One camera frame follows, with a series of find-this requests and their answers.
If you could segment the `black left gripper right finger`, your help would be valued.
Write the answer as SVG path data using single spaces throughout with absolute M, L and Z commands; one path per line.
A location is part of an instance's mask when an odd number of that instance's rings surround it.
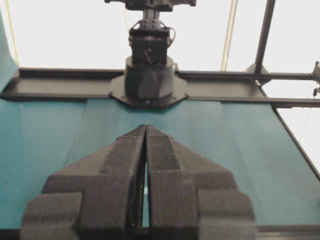
M 256 239 L 251 199 L 229 169 L 153 126 L 145 143 L 152 239 Z

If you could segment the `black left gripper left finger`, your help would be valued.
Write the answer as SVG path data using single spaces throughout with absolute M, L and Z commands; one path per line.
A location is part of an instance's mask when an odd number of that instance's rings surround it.
M 146 127 L 51 174 L 27 205 L 23 240 L 124 240 L 142 223 Z

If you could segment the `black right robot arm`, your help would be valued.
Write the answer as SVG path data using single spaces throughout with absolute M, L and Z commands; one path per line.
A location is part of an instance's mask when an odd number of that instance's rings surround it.
M 176 5 L 196 6 L 195 0 L 125 0 L 129 11 L 142 11 L 143 17 L 128 31 L 132 54 L 126 59 L 124 74 L 111 81 L 110 95 L 137 101 L 180 100 L 187 97 L 186 82 L 176 77 L 168 48 L 175 38 L 172 28 L 160 20 L 161 12 Z

